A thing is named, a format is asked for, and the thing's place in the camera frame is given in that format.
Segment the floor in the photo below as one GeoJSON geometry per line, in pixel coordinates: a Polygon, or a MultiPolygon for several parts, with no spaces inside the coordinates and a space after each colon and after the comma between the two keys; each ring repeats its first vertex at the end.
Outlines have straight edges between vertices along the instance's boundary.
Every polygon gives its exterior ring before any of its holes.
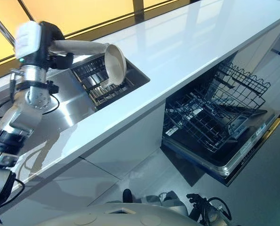
{"type": "MultiPolygon", "coordinates": [[[[280,110],[280,55],[270,52],[255,74],[272,84],[266,103],[280,110]]],[[[280,225],[280,126],[229,187],[174,153],[158,149],[90,205],[121,200],[125,188],[136,198],[172,190],[189,212],[192,206],[186,194],[217,196],[226,201],[236,224],[280,225]]]]}

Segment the cabinet door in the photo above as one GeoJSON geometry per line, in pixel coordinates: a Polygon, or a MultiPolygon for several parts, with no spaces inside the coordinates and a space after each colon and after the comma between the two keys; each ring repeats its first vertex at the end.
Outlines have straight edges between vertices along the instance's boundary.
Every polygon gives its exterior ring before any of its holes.
{"type": "Polygon", "coordinates": [[[3,213],[3,225],[31,226],[79,210],[88,206],[117,181],[112,175],[81,160],[3,213]]]}
{"type": "Polygon", "coordinates": [[[141,161],[161,145],[165,103],[149,112],[146,116],[108,143],[82,155],[88,161],[105,171],[123,178],[141,161]]]}
{"type": "Polygon", "coordinates": [[[260,61],[271,50],[280,37],[280,24],[259,37],[257,40],[239,50],[233,64],[253,73],[260,61]]]}

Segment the wire rack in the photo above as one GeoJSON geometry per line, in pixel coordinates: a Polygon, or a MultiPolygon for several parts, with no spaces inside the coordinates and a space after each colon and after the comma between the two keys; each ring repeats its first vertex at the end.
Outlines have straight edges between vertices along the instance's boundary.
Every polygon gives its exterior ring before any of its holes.
{"type": "Polygon", "coordinates": [[[243,69],[220,64],[211,82],[166,104],[164,132],[171,136],[182,129],[216,152],[245,130],[243,123],[264,104],[261,96],[269,87],[243,69]]]}
{"type": "Polygon", "coordinates": [[[124,80],[120,85],[113,84],[106,88],[101,87],[100,83],[108,79],[104,55],[94,57],[87,63],[72,68],[72,72],[98,110],[118,99],[121,94],[124,94],[133,85],[131,82],[124,80]]]}

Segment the kitchen counter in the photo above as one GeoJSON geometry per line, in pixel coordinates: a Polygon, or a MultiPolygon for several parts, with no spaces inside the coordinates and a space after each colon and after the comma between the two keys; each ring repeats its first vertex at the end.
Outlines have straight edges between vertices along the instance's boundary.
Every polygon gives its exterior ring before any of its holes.
{"type": "Polygon", "coordinates": [[[118,45],[150,82],[25,153],[12,170],[25,183],[50,176],[279,23],[280,0],[202,0],[97,39],[118,45]]]}

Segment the dishwasher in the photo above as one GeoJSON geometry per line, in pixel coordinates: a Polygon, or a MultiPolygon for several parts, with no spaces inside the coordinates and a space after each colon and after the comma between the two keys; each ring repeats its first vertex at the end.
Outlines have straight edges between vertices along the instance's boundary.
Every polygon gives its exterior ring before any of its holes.
{"type": "Polygon", "coordinates": [[[166,99],[162,145],[229,186],[280,123],[269,87],[227,58],[166,99]]]}

